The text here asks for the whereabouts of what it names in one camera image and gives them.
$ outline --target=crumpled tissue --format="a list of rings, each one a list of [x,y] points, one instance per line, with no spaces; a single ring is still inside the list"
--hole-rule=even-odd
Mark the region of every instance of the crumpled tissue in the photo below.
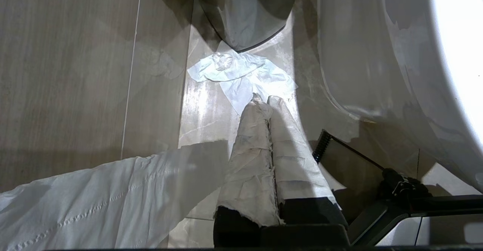
[[[217,52],[188,69],[197,82],[219,82],[235,111],[241,115],[252,93],[267,102],[270,95],[289,99],[297,89],[293,79],[270,60],[249,53],[237,53],[221,41]]]
[[[270,134],[273,143],[273,166],[277,184],[277,202],[286,199],[327,197],[337,201],[321,173],[305,136],[295,124],[282,98],[270,96],[273,109]]]
[[[0,250],[156,248],[225,176],[228,143],[183,146],[0,194]]]
[[[238,211],[259,226],[279,225],[271,158],[272,108],[254,93],[240,118],[217,208]]]

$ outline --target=trash can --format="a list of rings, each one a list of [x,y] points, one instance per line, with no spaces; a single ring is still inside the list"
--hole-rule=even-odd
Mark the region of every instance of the trash can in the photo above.
[[[236,51],[252,48],[278,33],[295,0],[200,0],[219,36]]]

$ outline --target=toilet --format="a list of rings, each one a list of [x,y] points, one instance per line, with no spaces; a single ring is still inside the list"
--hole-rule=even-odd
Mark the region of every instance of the toilet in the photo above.
[[[483,191],[483,0],[319,0],[326,94]]]

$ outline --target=marble tile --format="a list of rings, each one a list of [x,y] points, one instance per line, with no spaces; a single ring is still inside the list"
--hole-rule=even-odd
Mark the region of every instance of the marble tile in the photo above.
[[[481,194],[473,186],[453,175],[436,160],[421,151],[419,155],[418,177],[433,196],[464,196]]]
[[[123,158],[178,147],[193,0],[140,0]]]
[[[185,218],[169,233],[168,248],[213,248],[212,220]]]
[[[312,147],[321,130],[327,129],[384,167],[416,177],[418,148],[402,132],[389,125],[353,120],[326,98],[317,50],[316,9],[317,0],[296,0],[283,30],[248,53],[267,57],[293,77],[298,89],[286,103]],[[195,0],[187,67],[211,55],[219,41]],[[179,146],[217,139],[226,139],[231,146],[239,120],[218,84],[196,83],[186,76]],[[322,169],[348,219],[374,201],[381,172],[354,153],[331,144]]]
[[[119,160],[138,0],[0,0],[0,192]]]

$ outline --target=wood-grain tile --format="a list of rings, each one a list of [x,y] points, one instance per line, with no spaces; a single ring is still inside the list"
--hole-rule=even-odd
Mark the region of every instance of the wood-grain tile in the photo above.
[[[123,157],[176,149],[193,0],[140,0]]]
[[[0,192],[118,160],[138,0],[0,0]]]

